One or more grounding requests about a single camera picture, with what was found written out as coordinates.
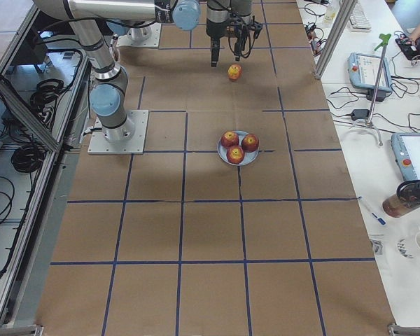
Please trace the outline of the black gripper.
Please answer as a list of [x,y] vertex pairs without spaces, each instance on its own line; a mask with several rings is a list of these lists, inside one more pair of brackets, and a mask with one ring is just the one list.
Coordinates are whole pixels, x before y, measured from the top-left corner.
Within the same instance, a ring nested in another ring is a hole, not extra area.
[[252,17],[248,23],[244,21],[243,17],[230,17],[227,26],[227,37],[237,39],[234,45],[234,56],[237,62],[243,56],[245,40],[257,39],[262,30],[263,24],[255,21],[255,17]]
[[226,35],[229,17],[206,19],[206,34],[210,38],[211,67],[217,67],[220,55],[220,41]]

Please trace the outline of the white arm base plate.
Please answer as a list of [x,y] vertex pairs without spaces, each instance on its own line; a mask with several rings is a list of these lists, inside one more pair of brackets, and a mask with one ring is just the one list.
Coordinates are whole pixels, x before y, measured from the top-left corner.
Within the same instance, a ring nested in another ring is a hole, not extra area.
[[87,152],[91,155],[142,155],[146,142],[148,110],[128,110],[125,123],[109,129],[96,118]]
[[118,37],[117,47],[157,48],[160,43],[162,25],[153,23],[144,28],[130,28],[127,33]]

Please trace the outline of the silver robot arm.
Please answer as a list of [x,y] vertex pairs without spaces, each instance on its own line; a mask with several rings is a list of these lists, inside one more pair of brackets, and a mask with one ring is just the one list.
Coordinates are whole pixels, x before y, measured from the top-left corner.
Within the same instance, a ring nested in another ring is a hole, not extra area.
[[263,30],[263,24],[256,21],[255,15],[252,14],[252,1],[231,1],[228,12],[230,19],[227,27],[228,45],[234,59],[239,62],[241,59],[249,58]]
[[97,81],[90,103],[110,144],[128,142],[136,124],[124,108],[127,74],[112,56],[97,20],[130,23],[174,23],[184,31],[196,27],[200,18],[198,1],[35,1],[45,14],[69,23],[92,64]]

